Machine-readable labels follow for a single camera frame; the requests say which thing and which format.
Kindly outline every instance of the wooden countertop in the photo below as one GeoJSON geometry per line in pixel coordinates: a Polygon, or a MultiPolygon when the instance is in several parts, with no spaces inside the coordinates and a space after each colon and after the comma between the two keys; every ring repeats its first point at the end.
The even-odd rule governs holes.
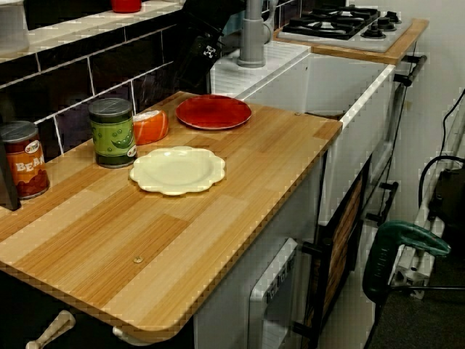
{"type": "Polygon", "coordinates": [[[406,55],[408,49],[419,38],[428,26],[429,21],[424,19],[413,19],[412,25],[404,34],[385,52],[370,52],[359,49],[347,49],[345,47],[336,47],[321,45],[315,43],[307,43],[302,41],[279,39],[277,34],[280,29],[274,33],[274,40],[299,44],[312,47],[313,53],[321,55],[352,58],[354,60],[367,60],[371,62],[397,65],[406,55]]]}
{"type": "Polygon", "coordinates": [[[0,269],[140,339],[173,337],[341,130],[260,105],[236,129],[194,130],[174,115],[192,96],[151,108],[168,113],[169,135],[138,154],[207,148],[226,161],[221,182],[181,197],[144,192],[132,167],[97,166],[88,141],[46,164],[45,194],[0,209],[0,269]]]}

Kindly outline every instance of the oven handle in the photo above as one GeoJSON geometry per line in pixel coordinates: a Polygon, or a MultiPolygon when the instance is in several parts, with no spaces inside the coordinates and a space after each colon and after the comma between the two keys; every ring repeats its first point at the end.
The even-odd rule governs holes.
{"type": "Polygon", "coordinates": [[[409,87],[412,85],[416,76],[419,74],[420,70],[423,68],[423,65],[428,60],[428,57],[425,55],[421,57],[405,56],[402,60],[408,63],[415,63],[415,68],[408,75],[395,74],[394,81],[400,82],[404,86],[409,87]]]}
{"type": "MultiPolygon", "coordinates": [[[[324,238],[321,245],[304,242],[302,244],[302,253],[309,254],[313,257],[320,258],[320,267],[318,268],[318,285],[313,307],[312,326],[306,326],[299,322],[293,322],[292,331],[306,337],[309,341],[308,348],[316,349],[323,322],[323,310],[325,306],[326,289],[328,287],[329,266],[331,264],[331,255],[333,253],[333,241],[330,238],[324,238]]],[[[309,278],[309,289],[311,287],[311,278],[309,278]]]]}

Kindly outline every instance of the can label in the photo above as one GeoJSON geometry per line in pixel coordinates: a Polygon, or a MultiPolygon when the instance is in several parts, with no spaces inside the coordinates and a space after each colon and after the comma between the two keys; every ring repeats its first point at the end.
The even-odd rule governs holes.
{"type": "Polygon", "coordinates": [[[118,124],[91,121],[95,152],[103,156],[134,156],[136,153],[132,119],[118,124]]]}
{"type": "Polygon", "coordinates": [[[35,176],[39,175],[39,171],[45,172],[44,154],[38,140],[29,143],[24,152],[7,154],[7,159],[15,185],[20,182],[28,184],[35,176]]]}

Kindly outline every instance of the black knob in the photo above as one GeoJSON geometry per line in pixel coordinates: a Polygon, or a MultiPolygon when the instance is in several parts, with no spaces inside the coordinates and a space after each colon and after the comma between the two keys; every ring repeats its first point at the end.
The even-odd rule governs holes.
{"type": "Polygon", "coordinates": [[[396,12],[388,11],[386,13],[386,17],[391,19],[391,23],[399,24],[401,21],[399,20],[399,17],[397,16],[396,12]]]}
{"type": "Polygon", "coordinates": [[[383,34],[383,31],[378,28],[377,23],[371,24],[365,33],[361,34],[363,38],[367,39],[384,39],[386,36],[383,34]]]}
{"type": "Polygon", "coordinates": [[[391,23],[391,19],[388,17],[378,18],[378,27],[383,31],[395,31],[394,23],[391,23]]]}
{"type": "Polygon", "coordinates": [[[389,25],[391,20],[388,17],[381,17],[378,19],[378,25],[389,25]]]}

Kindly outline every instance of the gray faucet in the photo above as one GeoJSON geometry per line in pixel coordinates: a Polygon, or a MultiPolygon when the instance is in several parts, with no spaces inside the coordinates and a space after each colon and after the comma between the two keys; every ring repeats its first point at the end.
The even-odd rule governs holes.
{"type": "Polygon", "coordinates": [[[278,0],[270,0],[270,16],[262,19],[262,0],[248,0],[240,43],[238,64],[246,68],[259,68],[266,64],[264,45],[271,41],[275,30],[275,10],[278,0]]]}

